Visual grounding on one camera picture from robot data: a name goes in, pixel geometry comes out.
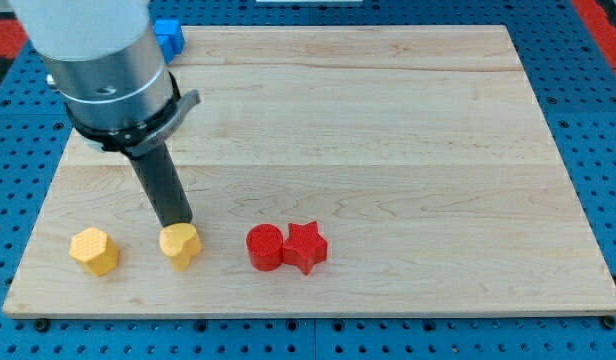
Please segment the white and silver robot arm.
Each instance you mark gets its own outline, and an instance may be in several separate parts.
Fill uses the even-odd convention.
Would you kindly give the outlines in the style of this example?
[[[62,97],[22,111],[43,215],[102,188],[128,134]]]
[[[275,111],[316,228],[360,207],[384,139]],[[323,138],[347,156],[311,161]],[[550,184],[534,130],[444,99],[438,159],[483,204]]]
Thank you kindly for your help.
[[[164,144],[200,97],[180,94],[145,0],[11,0],[76,130],[140,158]]]

